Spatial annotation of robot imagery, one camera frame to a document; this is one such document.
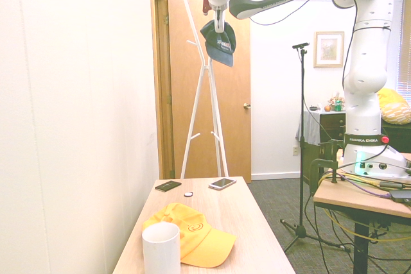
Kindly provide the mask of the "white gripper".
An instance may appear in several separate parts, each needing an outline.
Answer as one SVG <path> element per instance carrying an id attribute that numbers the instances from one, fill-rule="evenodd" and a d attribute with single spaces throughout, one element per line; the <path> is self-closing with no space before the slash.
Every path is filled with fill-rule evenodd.
<path id="1" fill-rule="evenodd" d="M 224 4 L 214 4 L 209 3 L 209 6 L 214 10 L 214 28 L 219 30 L 220 33 L 224 32 L 225 29 L 225 10 L 229 7 L 229 3 Z"/>

